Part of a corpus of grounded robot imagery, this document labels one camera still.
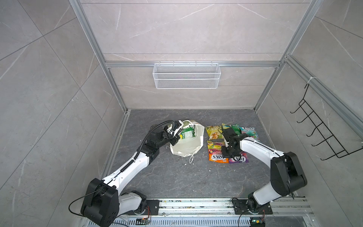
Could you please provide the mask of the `purple Fox's berries candy bag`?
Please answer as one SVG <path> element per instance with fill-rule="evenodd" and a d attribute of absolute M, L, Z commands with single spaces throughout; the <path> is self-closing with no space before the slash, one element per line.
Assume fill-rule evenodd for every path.
<path fill-rule="evenodd" d="M 234 156 L 233 158 L 229 158 L 228 161 L 229 164 L 249 162 L 246 152 L 241 152 L 239 156 Z"/>

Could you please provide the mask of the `white floral paper bag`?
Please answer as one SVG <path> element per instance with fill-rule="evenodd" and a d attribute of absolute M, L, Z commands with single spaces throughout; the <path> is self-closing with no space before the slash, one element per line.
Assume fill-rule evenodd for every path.
<path fill-rule="evenodd" d="M 179 140 L 175 146 L 170 145 L 172 154 L 180 157 L 189 157 L 189 163 L 191 164 L 194 160 L 194 156 L 204 145 L 204 130 L 205 127 L 194 120 L 184 120 L 183 128 L 189 125 L 195 126 L 195 137 L 191 139 Z"/>

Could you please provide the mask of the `green white snack packet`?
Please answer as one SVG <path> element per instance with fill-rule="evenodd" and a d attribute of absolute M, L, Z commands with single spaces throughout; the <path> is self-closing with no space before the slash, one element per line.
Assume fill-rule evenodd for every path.
<path fill-rule="evenodd" d="M 183 130 L 180 133 L 180 139 L 191 139 L 195 137 L 195 126 L 189 125 L 186 128 L 183 128 Z"/>

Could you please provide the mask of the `orange snack packet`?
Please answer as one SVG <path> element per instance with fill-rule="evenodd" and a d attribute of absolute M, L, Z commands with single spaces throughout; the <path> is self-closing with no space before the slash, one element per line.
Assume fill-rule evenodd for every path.
<path fill-rule="evenodd" d="M 225 146 L 224 142 L 207 141 L 209 161 L 216 163 L 229 163 L 228 158 L 222 155 L 222 148 Z"/>

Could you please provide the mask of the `green Fox's candy bag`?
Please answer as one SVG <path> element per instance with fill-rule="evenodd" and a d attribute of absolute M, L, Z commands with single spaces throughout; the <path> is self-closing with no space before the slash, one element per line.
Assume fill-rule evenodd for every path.
<path fill-rule="evenodd" d="M 237 124 L 233 124 L 233 125 L 229 125 L 229 124 L 222 124 L 222 130 L 226 130 L 228 128 L 232 128 L 233 131 L 237 134 L 240 135 L 241 134 L 241 130 L 240 130 L 240 126 Z"/>

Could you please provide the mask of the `teal snack packet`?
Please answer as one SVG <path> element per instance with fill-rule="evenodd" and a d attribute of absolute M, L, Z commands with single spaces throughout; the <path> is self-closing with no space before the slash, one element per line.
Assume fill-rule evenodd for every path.
<path fill-rule="evenodd" d="M 256 141 L 260 141 L 259 136 L 254 127 L 239 127 L 241 133 L 247 134 L 249 137 L 254 138 Z"/>

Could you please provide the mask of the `yellow chips snack bag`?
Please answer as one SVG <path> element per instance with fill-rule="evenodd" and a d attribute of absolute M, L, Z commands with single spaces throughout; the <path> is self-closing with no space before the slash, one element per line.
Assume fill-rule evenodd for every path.
<path fill-rule="evenodd" d="M 222 134 L 223 130 L 222 130 L 222 126 L 218 125 L 218 126 L 207 126 L 206 127 L 206 132 L 208 134 L 208 138 L 209 140 L 222 140 L 224 139 L 224 136 Z"/>

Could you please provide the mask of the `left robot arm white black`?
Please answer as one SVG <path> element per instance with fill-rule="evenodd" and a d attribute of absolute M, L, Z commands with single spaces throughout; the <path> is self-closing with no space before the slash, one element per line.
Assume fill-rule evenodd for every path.
<path fill-rule="evenodd" d="M 100 227 L 108 227 L 120 215 L 134 212 L 142 214 L 147 205 L 145 195 L 132 191 L 123 194 L 126 185 L 150 165 L 162 146 L 175 145 L 180 139 L 182 121 L 165 121 L 153 126 L 134 155 L 112 174 L 93 179 L 87 188 L 80 209 L 81 216 Z"/>

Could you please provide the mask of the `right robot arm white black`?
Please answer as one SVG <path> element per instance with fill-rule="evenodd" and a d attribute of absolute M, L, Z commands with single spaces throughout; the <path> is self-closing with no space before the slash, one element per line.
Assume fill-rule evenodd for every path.
<path fill-rule="evenodd" d="M 220 132 L 225 139 L 225 146 L 222 148 L 224 158 L 236 158 L 246 152 L 270 169 L 269 183 L 249 194 L 245 205 L 248 212 L 257 214 L 271 201 L 292 194 L 308 184 L 295 153 L 284 153 L 270 148 L 246 133 L 235 133 L 233 128 L 221 129 Z"/>

